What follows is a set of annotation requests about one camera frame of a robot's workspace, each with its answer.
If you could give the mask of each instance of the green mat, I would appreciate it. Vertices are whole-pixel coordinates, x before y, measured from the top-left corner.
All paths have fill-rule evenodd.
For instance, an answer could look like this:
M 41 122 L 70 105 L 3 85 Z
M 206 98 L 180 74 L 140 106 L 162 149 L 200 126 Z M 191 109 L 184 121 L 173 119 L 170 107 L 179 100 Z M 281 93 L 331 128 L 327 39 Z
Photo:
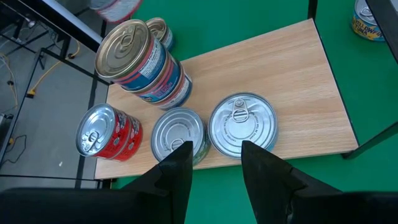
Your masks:
M 398 66 L 385 43 L 350 27 L 354 0 L 320 1 L 316 23 L 360 143 L 398 120 Z M 184 60 L 307 18 L 308 1 L 144 0 L 134 18 L 163 17 Z M 340 155 L 288 162 L 336 188 L 398 190 L 398 136 L 354 160 Z M 134 178 L 119 179 L 120 188 Z M 255 223 L 241 166 L 196 170 L 186 223 Z

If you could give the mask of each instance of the can label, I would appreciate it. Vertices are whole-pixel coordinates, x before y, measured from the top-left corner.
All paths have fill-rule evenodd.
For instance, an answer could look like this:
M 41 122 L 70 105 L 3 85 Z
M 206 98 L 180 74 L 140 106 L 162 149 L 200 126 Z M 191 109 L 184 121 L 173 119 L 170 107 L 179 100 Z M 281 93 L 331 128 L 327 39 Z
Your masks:
M 166 47 L 168 51 L 171 51 L 171 49 L 173 48 L 174 45 L 173 33 L 169 27 L 167 27 L 167 37 L 164 39 L 163 45 Z
M 113 160 L 115 161 L 122 162 L 130 159 L 137 152 L 141 144 L 142 141 L 141 123 L 137 119 L 131 116 L 129 117 L 129 120 L 131 122 L 129 137 L 123 148 L 120 150 L 120 152 L 113 158 Z
M 171 96 L 166 102 L 158 107 L 162 110 L 169 110 L 174 107 L 181 106 L 188 99 L 192 91 L 192 82 L 187 74 L 184 73 L 182 84 L 177 87 L 174 95 Z
M 156 83 L 150 90 L 137 93 L 137 96 L 146 102 L 155 103 L 163 100 L 173 92 L 180 79 L 180 67 L 171 56 L 169 59 L 170 63 L 165 63 L 168 65 L 165 72 L 161 74 L 163 77 L 161 77 L 160 82 Z
M 198 152 L 193 156 L 193 165 L 196 165 L 200 161 L 202 161 L 208 154 L 209 148 L 210 148 L 210 138 L 207 133 L 207 127 L 204 122 L 202 122 L 202 123 L 203 123 L 203 127 L 204 127 L 203 128 L 203 131 L 204 131 L 203 140 L 201 142 L 201 146 L 200 146 Z
M 354 11 L 353 30 L 356 34 L 373 41 L 384 41 L 380 28 L 362 20 Z
M 152 44 L 141 64 L 129 75 L 114 82 L 127 90 L 140 90 L 149 85 L 162 71 L 166 59 L 166 50 L 152 35 Z
M 109 22 L 119 22 L 134 12 L 140 3 L 141 0 L 116 0 L 109 7 L 97 10 L 97 12 Z
M 122 111 L 114 109 L 115 124 L 113 127 L 113 133 L 105 147 L 95 154 L 96 157 L 102 157 L 110 159 L 114 157 L 124 146 L 127 141 L 130 132 L 130 119 Z

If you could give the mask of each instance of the wooden board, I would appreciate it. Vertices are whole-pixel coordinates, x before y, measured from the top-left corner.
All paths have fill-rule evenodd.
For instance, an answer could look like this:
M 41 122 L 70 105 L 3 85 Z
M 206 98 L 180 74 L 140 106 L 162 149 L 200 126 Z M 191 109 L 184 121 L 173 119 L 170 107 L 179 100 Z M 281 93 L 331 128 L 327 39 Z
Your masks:
M 283 159 L 347 152 L 357 146 L 313 21 L 275 30 L 182 62 L 193 79 L 184 104 L 208 121 L 226 96 L 241 91 L 262 95 L 276 110 L 279 139 L 273 153 Z M 108 103 L 138 118 L 144 138 L 126 162 L 98 159 L 96 179 L 139 175 L 157 161 L 150 135 L 164 113 L 111 85 Z M 195 169 L 239 164 L 213 146 Z

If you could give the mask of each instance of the can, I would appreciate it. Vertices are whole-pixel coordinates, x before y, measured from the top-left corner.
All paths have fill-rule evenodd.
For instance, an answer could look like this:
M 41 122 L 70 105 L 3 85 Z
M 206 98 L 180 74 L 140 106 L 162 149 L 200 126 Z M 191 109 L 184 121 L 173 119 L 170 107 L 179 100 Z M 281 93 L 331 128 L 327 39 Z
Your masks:
M 242 141 L 271 151 L 277 141 L 278 122 L 271 104 L 254 93 L 227 96 L 210 116 L 210 141 L 220 153 L 241 158 Z
M 164 19 L 156 17 L 146 22 L 149 30 L 160 40 L 168 51 L 174 46 L 173 32 L 170 30 Z
M 178 61 L 177 63 L 180 67 L 180 81 L 168 97 L 162 101 L 153 103 L 153 105 L 156 105 L 159 109 L 169 110 L 182 106 L 191 95 L 193 86 L 192 79 L 185 72 L 185 69 L 182 67 L 181 63 Z
M 108 22 L 122 22 L 129 18 L 142 0 L 91 0 L 90 8 Z
M 160 162 L 185 141 L 193 142 L 193 165 L 197 165 L 210 148 L 206 125 L 193 110 L 174 108 L 155 123 L 150 146 Z
M 164 67 L 157 78 L 141 90 L 124 90 L 137 95 L 148 103 L 155 103 L 168 97 L 175 89 L 180 79 L 180 67 L 175 59 L 166 53 Z
M 352 26 L 354 32 L 365 39 L 384 41 L 380 28 L 365 0 L 355 1 Z
M 125 161 L 142 141 L 140 122 L 102 103 L 88 110 L 76 132 L 76 147 L 82 156 Z
M 132 19 L 104 38 L 96 53 L 95 69 L 128 90 L 140 90 L 157 78 L 166 52 L 145 22 Z

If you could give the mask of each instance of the gray floor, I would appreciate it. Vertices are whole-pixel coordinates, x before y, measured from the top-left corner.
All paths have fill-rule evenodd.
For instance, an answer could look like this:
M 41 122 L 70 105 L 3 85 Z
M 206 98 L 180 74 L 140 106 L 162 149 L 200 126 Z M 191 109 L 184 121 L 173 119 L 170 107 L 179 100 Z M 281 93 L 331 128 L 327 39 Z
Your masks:
M 100 32 L 102 20 L 93 11 L 88 11 L 80 16 L 97 33 Z M 31 37 L 43 32 L 43 27 L 37 27 Z M 23 30 L 20 39 L 24 40 L 32 29 Z M 0 38 L 0 52 L 8 52 L 16 47 L 12 42 L 5 43 Z M 52 43 L 49 35 L 36 40 L 28 47 L 39 50 Z M 74 53 L 76 41 L 72 39 L 69 51 Z M 20 49 L 9 57 L 10 67 L 16 77 L 18 101 L 21 103 L 24 92 L 29 82 L 34 54 L 25 49 Z M 95 53 L 81 45 L 80 52 L 71 62 L 81 66 L 89 72 L 94 71 Z M 45 70 L 57 61 L 46 57 Z M 44 71 L 37 66 L 30 88 L 42 76 Z M 12 92 L 7 85 L 9 73 L 0 62 L 0 113 L 14 106 Z M 26 150 L 18 162 L 6 162 L 0 168 L 0 175 L 28 175 L 41 177 L 75 178 L 78 167 L 79 154 L 75 147 L 75 132 L 78 123 L 88 108 L 90 97 L 91 78 L 77 70 L 61 63 L 49 73 L 37 88 L 33 99 L 25 98 L 21 113 L 12 136 L 14 138 L 26 135 Z M 107 87 L 99 83 L 96 91 L 95 103 L 104 103 Z M 18 139 L 14 149 L 6 153 L 3 160 L 14 161 L 24 148 L 23 138 Z M 96 159 L 87 158 L 83 172 L 84 179 L 93 179 Z M 33 179 L 1 177 L 0 190 L 11 187 L 73 187 L 74 180 Z M 84 187 L 95 187 L 91 182 L 84 182 Z

